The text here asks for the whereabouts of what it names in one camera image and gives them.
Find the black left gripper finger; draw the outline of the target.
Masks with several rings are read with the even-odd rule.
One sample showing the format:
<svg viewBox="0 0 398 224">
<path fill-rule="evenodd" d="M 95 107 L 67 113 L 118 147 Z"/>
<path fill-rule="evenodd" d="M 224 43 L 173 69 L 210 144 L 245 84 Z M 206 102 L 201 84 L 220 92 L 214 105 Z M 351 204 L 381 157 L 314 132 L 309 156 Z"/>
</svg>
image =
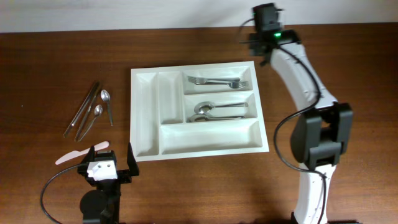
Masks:
<svg viewBox="0 0 398 224">
<path fill-rule="evenodd" d="M 95 147 L 91 146 L 86 156 L 81 161 L 82 164 L 87 164 L 95 158 Z"/>
<path fill-rule="evenodd" d="M 130 176 L 139 176 L 140 170 L 135 160 L 131 143 L 129 143 L 127 147 L 127 165 L 129 167 Z"/>
</svg>

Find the pink plastic knife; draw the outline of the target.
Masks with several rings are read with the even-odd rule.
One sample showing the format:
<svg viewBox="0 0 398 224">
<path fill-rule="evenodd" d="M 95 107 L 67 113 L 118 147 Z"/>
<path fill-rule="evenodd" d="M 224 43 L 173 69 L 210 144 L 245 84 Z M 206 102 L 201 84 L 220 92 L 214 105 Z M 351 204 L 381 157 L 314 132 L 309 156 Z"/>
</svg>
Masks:
<svg viewBox="0 0 398 224">
<path fill-rule="evenodd" d="M 94 150 L 100 151 L 102 149 L 106 149 L 107 147 L 109 147 L 109 145 L 110 145 L 109 141 L 103 141 L 101 143 L 94 145 Z M 71 151 L 71 152 L 63 155 L 62 157 L 60 157 L 58 160 L 56 160 L 55 165 L 60 165 L 64 162 L 74 159 L 76 157 L 83 156 L 83 155 L 87 154 L 89 151 L 90 151 L 90 148 L 82 150 L 82 151 Z"/>
</svg>

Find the small teaspoon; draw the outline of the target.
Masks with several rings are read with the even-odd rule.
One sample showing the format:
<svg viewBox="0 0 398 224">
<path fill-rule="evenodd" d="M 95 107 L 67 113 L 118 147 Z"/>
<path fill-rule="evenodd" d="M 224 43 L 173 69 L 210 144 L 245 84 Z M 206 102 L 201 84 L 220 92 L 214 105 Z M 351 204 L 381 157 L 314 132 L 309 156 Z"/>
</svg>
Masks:
<svg viewBox="0 0 398 224">
<path fill-rule="evenodd" d="M 101 105 L 97 105 L 97 106 L 95 107 L 95 110 L 94 110 L 94 117 L 93 117 L 93 119 L 92 119 L 91 122 L 89 123 L 89 125 L 88 125 L 88 127 L 86 128 L 85 132 L 78 138 L 78 142 L 80 142 L 80 141 L 86 136 L 86 134 L 88 133 L 88 131 L 89 131 L 89 130 L 91 129 L 91 127 L 93 126 L 95 120 L 96 120 L 99 116 L 101 116 L 102 113 L 103 113 L 103 107 L 102 107 Z"/>
<path fill-rule="evenodd" d="M 113 125 L 113 115 L 112 115 L 112 110 L 111 110 L 111 96 L 105 89 L 103 89 L 101 91 L 101 99 L 107 105 L 107 110 L 108 110 L 108 115 L 109 115 L 109 122 L 110 122 L 110 125 Z"/>
</svg>

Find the steel fork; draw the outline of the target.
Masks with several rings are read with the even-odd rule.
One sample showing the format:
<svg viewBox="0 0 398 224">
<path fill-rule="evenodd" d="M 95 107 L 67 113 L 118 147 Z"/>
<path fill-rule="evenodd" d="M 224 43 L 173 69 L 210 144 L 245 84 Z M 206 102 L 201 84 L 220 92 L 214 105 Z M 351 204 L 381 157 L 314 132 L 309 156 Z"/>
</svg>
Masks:
<svg viewBox="0 0 398 224">
<path fill-rule="evenodd" d="M 246 88 L 249 86 L 248 81 L 207 81 L 205 82 L 206 85 L 226 85 L 232 89 L 240 89 L 240 88 Z"/>
<path fill-rule="evenodd" d="M 239 78 L 227 78 L 227 79 L 222 79 L 222 78 L 203 78 L 203 77 L 193 77 L 193 76 L 188 76 L 187 80 L 191 83 L 197 84 L 197 85 L 204 85 L 206 83 L 229 83 L 229 82 L 240 82 L 241 80 Z"/>
</svg>

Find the steel tablespoon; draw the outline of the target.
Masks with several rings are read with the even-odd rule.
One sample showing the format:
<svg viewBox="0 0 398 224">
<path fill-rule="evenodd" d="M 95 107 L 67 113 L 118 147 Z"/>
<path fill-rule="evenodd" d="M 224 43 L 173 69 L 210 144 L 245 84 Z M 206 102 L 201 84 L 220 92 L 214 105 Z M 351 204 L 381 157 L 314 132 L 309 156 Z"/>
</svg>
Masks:
<svg viewBox="0 0 398 224">
<path fill-rule="evenodd" d="M 248 107 L 248 103 L 240 102 L 240 103 L 217 105 L 210 101 L 204 101 L 204 102 L 197 104 L 194 107 L 194 112 L 196 114 L 207 114 L 213 108 L 229 108 L 229 107 Z"/>
<path fill-rule="evenodd" d="M 244 116 L 211 116 L 210 114 L 194 114 L 187 119 L 188 123 L 206 122 L 206 121 L 224 121 L 231 119 L 244 119 Z"/>
</svg>

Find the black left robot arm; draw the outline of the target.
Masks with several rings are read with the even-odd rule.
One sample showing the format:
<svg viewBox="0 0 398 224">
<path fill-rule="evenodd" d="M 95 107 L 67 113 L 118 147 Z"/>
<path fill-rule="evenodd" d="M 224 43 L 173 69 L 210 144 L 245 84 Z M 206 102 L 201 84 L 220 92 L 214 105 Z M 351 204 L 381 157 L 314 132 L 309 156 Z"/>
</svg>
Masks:
<svg viewBox="0 0 398 224">
<path fill-rule="evenodd" d="M 83 158 L 78 173 L 95 189 L 80 200 L 83 223 L 119 223 L 121 185 L 139 175 L 131 144 L 127 147 L 128 169 L 117 170 L 114 151 L 96 151 L 92 146 Z"/>
</svg>

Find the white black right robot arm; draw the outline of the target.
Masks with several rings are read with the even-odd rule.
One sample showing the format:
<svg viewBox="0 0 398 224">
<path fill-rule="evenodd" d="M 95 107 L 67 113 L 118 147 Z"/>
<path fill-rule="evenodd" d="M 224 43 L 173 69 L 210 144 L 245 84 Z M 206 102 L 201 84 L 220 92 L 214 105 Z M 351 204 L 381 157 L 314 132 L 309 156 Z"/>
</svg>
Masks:
<svg viewBox="0 0 398 224">
<path fill-rule="evenodd" d="M 275 149 L 279 159 L 300 174 L 298 201 L 290 221 L 328 223 L 330 182 L 348 147 L 353 110 L 326 89 L 298 34 L 282 27 L 279 13 L 273 3 L 253 7 L 255 33 L 249 35 L 249 48 L 253 55 L 264 58 L 263 65 L 270 64 L 281 77 L 297 109 L 275 128 L 279 131 L 287 121 L 297 119 L 290 137 L 297 163 L 291 164 Z"/>
</svg>

